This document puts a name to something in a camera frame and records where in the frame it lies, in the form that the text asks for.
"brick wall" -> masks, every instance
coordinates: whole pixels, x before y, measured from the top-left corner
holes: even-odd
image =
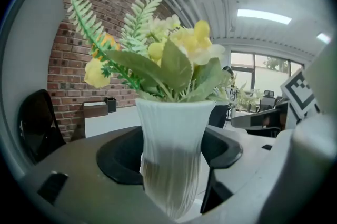
[[[121,37],[123,18],[125,13],[131,12],[132,2],[134,0],[91,0],[92,10],[98,20],[102,21],[105,30],[116,40]],[[64,0],[64,8],[68,9],[69,6],[70,0]],[[155,15],[166,18],[172,14],[173,11],[162,4]],[[48,91],[66,141],[85,135],[83,102],[113,96],[117,99],[118,107],[135,105],[135,92],[122,85],[116,76],[111,78],[110,85],[102,89],[95,89],[83,81],[85,65],[91,59],[89,49],[90,46],[75,32],[75,27],[69,23],[66,14],[55,36],[48,69]]]

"artificial flower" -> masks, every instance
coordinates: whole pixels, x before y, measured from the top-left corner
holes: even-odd
[[[163,43],[152,43],[148,46],[148,54],[151,59],[159,60],[163,56],[164,44]]]
[[[195,65],[205,65],[211,58],[221,58],[225,48],[221,45],[212,45],[209,39],[210,27],[206,21],[198,21],[194,29],[180,28],[170,35],[182,52]]]
[[[161,41],[168,37],[169,26],[165,20],[150,17],[146,25],[145,33],[147,36],[154,36],[157,40]]]
[[[98,58],[92,58],[85,66],[84,81],[95,88],[105,87],[110,83],[110,77],[102,74],[103,62]]]
[[[116,43],[114,37],[112,37],[109,33],[106,33],[105,36],[104,36],[104,39],[103,41],[101,42],[101,46],[104,46],[104,44],[107,42],[107,41],[110,41],[110,46],[112,48],[114,48],[114,50],[120,50],[121,49],[121,45]],[[98,49],[92,54],[93,57],[96,57],[97,56],[97,53],[98,53]]]
[[[166,26],[169,30],[179,28],[180,27],[179,17],[176,14],[174,14],[172,17],[168,17],[166,19]]]

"window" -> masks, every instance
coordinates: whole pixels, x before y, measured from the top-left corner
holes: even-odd
[[[231,66],[253,68],[253,54],[245,53],[232,53],[231,54]]]
[[[276,98],[282,95],[281,85],[303,66],[284,58],[233,52],[231,68],[237,75],[235,85],[238,88],[246,83],[245,91],[272,90]]]
[[[290,62],[290,71],[291,71],[291,75],[293,75],[294,73],[296,73],[296,71],[298,69],[303,69],[303,66],[301,64],[295,63],[295,62]]]
[[[281,96],[281,85],[289,78],[288,61],[285,59],[255,56],[255,86],[260,92],[272,90],[275,97]]]
[[[252,73],[241,72],[241,71],[234,71],[234,76],[235,75],[236,75],[235,86],[237,88],[241,88],[244,85],[244,83],[246,83],[246,85],[243,88],[243,90],[244,91],[251,90]]]

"tree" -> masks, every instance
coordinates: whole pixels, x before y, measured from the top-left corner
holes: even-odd
[[[268,57],[263,64],[270,70],[277,70],[279,72],[288,72],[288,62],[285,59]]]

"yellow flower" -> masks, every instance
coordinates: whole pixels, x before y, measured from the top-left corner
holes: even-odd
[[[115,46],[115,47],[114,47],[115,50],[120,50],[120,49],[121,49],[121,45],[118,44],[118,43],[116,43],[114,37],[112,37],[109,33],[106,33],[106,34],[105,34],[104,39],[103,39],[103,41],[102,41],[102,43],[101,43],[101,46],[104,46],[104,44],[105,44],[108,40],[110,41],[110,46],[111,46],[111,47],[114,47],[114,46]],[[96,57],[97,53],[98,53],[98,49],[92,54],[92,56],[93,56],[93,57]]]
[[[203,42],[210,34],[210,27],[207,21],[200,20],[194,25],[194,36],[199,42]]]
[[[198,21],[194,29],[180,28],[170,39],[195,65],[205,65],[211,58],[221,58],[225,48],[212,45],[209,39],[210,27],[206,21]]]
[[[152,43],[148,46],[148,54],[153,60],[159,60],[163,56],[164,44]]]
[[[98,58],[92,58],[85,66],[84,81],[95,88],[105,87],[110,83],[110,77],[102,74],[103,62]]]

